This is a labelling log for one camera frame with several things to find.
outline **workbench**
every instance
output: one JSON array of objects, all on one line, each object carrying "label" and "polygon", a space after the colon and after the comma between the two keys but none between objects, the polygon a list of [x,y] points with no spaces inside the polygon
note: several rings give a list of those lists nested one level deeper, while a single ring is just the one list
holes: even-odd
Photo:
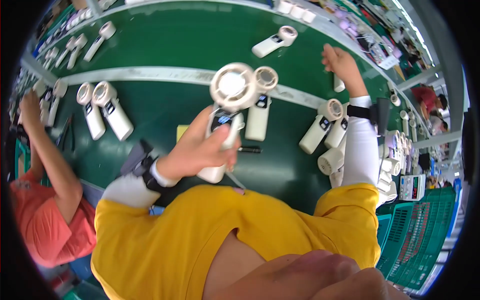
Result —
[{"label": "workbench", "polygon": [[[117,28],[115,35],[106,40],[91,62],[82,58],[99,28],[112,21]],[[251,48],[275,34],[279,27],[292,24],[299,36],[292,46],[280,48],[259,59]],[[52,72],[71,84],[59,105],[54,128],[56,138],[65,120],[74,115],[75,151],[64,155],[71,162],[75,173],[91,185],[105,188],[118,175],[131,148],[145,139],[155,153],[169,153],[176,142],[178,125],[189,124],[206,106],[213,103],[208,86],[202,84],[208,78],[170,78],[156,80],[154,75],[139,77],[137,68],[159,67],[194,68],[212,72],[224,65],[239,61],[252,68],[270,66],[279,75],[279,84],[315,98],[337,98],[348,101],[347,91],[333,91],[333,74],[321,64],[323,44],[341,45],[329,36],[293,21],[256,8],[228,3],[205,1],[181,1],[144,5],[118,11],[96,20],[74,32],[85,34],[88,43],[81,51],[75,67],[66,69],[68,57]],[[64,37],[56,47],[62,52],[71,35]],[[355,58],[367,89],[375,101],[388,97],[386,79],[364,58],[349,50]],[[93,141],[84,118],[82,107],[76,103],[76,93],[81,80],[94,78],[92,84],[105,75],[117,89],[118,98],[135,129],[124,142],[120,142],[104,119],[107,131]],[[398,112],[405,109],[392,105],[388,129],[401,129]],[[239,153],[234,175],[248,189],[265,193],[288,203],[292,208],[313,213],[319,197],[330,189],[327,176],[317,167],[318,157],[326,151],[321,144],[308,155],[298,147],[298,142],[312,124],[316,110],[308,105],[273,99],[264,142],[247,141],[243,145],[258,145],[261,154]],[[179,183],[178,192],[205,183],[197,177],[185,178]],[[220,184],[234,185],[226,176]],[[163,198],[160,205],[173,199]]]}]

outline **orange shirt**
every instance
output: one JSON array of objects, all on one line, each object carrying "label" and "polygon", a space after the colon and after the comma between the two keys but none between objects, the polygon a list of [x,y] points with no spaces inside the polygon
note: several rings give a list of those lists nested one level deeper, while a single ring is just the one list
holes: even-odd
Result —
[{"label": "orange shirt", "polygon": [[94,208],[82,199],[70,224],[57,207],[55,191],[26,172],[10,184],[16,198],[15,217],[32,258],[55,267],[90,254],[96,245]]}]

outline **green plastic crate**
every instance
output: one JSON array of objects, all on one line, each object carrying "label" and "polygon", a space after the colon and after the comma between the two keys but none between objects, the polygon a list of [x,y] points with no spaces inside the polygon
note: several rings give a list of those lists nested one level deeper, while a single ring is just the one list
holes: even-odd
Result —
[{"label": "green plastic crate", "polygon": [[452,187],[426,190],[425,196],[414,202],[407,235],[388,280],[408,288],[423,286],[442,250],[455,196]]},{"label": "green plastic crate", "polygon": [[380,249],[383,251],[385,242],[390,232],[390,227],[392,225],[392,215],[377,215],[378,219],[378,230],[377,230],[377,241]]},{"label": "green plastic crate", "polygon": [[408,226],[410,225],[412,211],[412,202],[384,204],[377,209],[377,213],[379,214],[391,214],[393,216],[390,232],[388,233],[384,249],[376,266],[385,278],[390,274],[390,271],[400,254],[403,242],[405,241],[405,236],[407,235]]}]

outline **person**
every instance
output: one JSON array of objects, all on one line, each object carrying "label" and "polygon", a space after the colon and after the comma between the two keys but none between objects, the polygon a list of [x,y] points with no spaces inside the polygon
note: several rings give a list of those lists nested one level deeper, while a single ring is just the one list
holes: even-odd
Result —
[{"label": "person", "polygon": [[430,123],[432,124],[432,134],[438,135],[441,132],[448,131],[448,124],[438,116],[430,115]]},{"label": "person", "polygon": [[[10,185],[20,233],[34,261],[55,267],[90,254],[96,245],[95,210],[82,199],[82,186],[40,122],[31,90],[20,102],[30,140],[31,167]],[[40,185],[44,170],[52,187]]]},{"label": "person", "polygon": [[[327,44],[322,63],[345,83],[350,105],[370,107],[346,51]],[[373,268],[379,162],[368,119],[349,118],[342,186],[324,194],[312,216],[268,195],[213,185],[195,186],[150,216],[160,195],[146,187],[151,178],[167,193],[205,167],[236,163],[240,140],[221,151],[227,124],[205,139],[211,113],[200,112],[145,175],[105,189],[91,267],[110,299],[407,299]]]},{"label": "person", "polygon": [[405,29],[403,27],[400,27],[400,28],[397,28],[395,29],[392,33],[391,33],[391,37],[392,39],[395,41],[395,43],[399,44],[400,41],[404,38],[403,37],[403,31]]},{"label": "person", "polygon": [[420,104],[420,109],[425,120],[429,119],[429,114],[434,109],[447,109],[448,101],[444,94],[436,95],[430,87],[417,86],[411,88],[412,93]]},{"label": "person", "polygon": [[421,54],[420,51],[415,51],[415,53],[409,55],[408,62],[413,66],[417,61],[420,60]]}]

